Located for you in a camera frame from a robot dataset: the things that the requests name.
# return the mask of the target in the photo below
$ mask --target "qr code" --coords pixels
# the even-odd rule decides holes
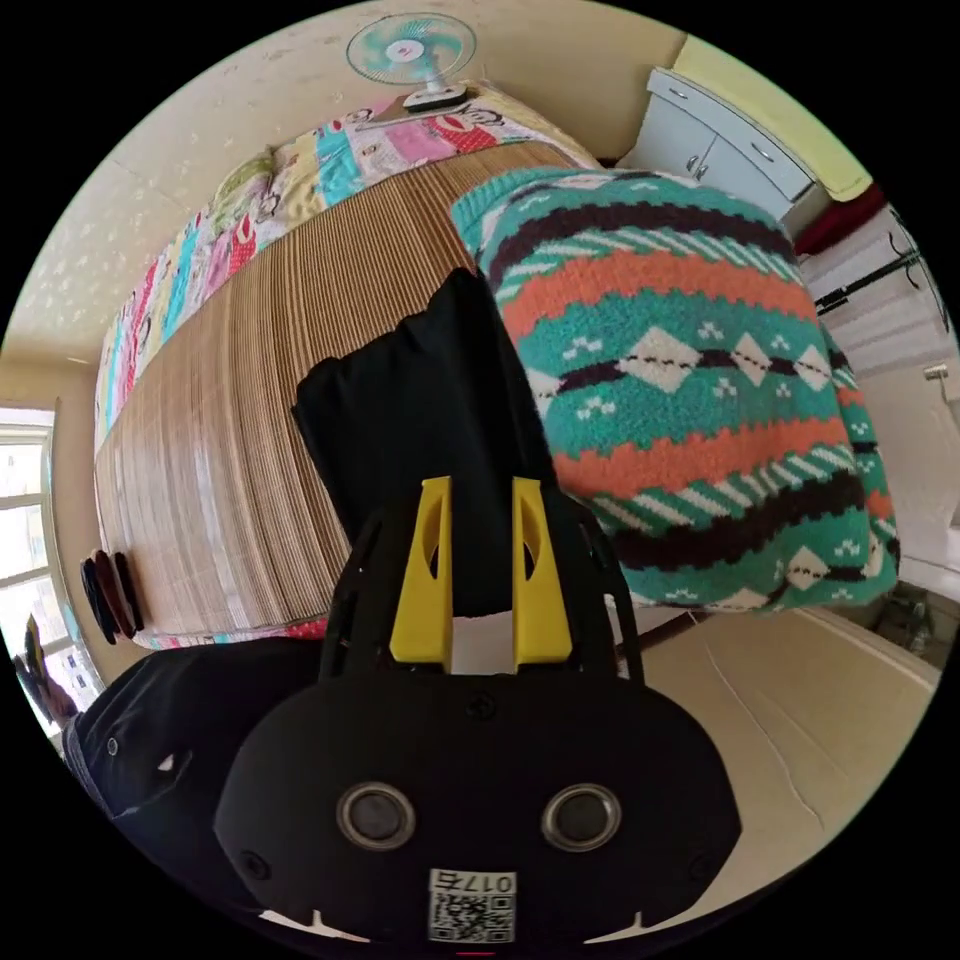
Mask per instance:
[[[512,943],[517,875],[430,871],[430,939],[443,943]]]

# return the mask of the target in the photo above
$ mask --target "window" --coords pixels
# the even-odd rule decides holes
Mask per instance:
[[[0,630],[10,655],[23,653],[33,614],[50,676],[84,710],[102,684],[64,618],[50,497],[53,422],[50,411],[0,408]],[[53,737],[57,727],[34,713]]]

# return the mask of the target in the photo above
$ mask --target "electric fan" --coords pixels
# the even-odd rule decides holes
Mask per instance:
[[[443,78],[470,62],[477,47],[473,30],[456,17],[432,13],[392,14],[364,27],[347,44],[347,62],[361,76],[398,86],[423,83],[403,105],[433,110],[462,103],[462,83]]]

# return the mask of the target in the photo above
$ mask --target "cartoon print sheet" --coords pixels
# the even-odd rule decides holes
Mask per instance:
[[[107,331],[96,392],[95,451],[164,343],[234,273],[330,207],[406,170],[507,143],[553,144],[584,167],[572,138],[489,84],[442,115],[377,123],[394,99],[356,110],[248,161],[150,265]]]

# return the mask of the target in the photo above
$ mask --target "wall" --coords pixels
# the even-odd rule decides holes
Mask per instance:
[[[72,363],[0,358],[0,404],[52,410],[54,522],[67,593],[90,656],[109,684],[147,651],[130,642],[108,644],[87,603],[80,564],[100,545],[93,493],[93,394],[96,371]]]
[[[267,144],[410,89],[360,76],[346,50],[379,17],[417,9],[473,28],[477,49],[464,79],[487,77],[596,157],[633,145],[650,71],[671,66],[686,39],[586,0],[377,0],[264,37],[181,87],[97,167],[37,258],[5,348],[96,362],[104,320],[234,167]]]

